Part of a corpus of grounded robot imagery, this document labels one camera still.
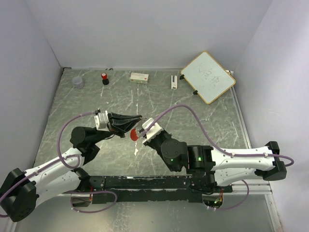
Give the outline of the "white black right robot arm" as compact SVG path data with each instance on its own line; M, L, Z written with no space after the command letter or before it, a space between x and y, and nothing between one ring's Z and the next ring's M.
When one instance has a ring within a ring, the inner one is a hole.
M187 174L209 174L205 188L210 192L240 180L278 181L287 175L285 164L278 156L277 143L268 143L257 149L219 151L209 145L180 142L164 129L147 132L142 143L154 149L172 172L185 168Z

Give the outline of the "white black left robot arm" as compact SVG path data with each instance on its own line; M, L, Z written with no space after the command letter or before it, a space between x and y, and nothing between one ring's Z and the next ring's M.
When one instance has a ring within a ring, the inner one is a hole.
M62 153L57 138L57 157L25 171L16 168L8 173L0 188L0 207L10 218L19 222L26 218L43 202L65 192L85 193L90 187L90 176L82 168L91 162L100 151L98 142L113 136L124 138L142 120L141 115L126 116L107 111L85 112L69 119L62 128L72 121L94 116L95 127L75 127L71 132L72 148Z

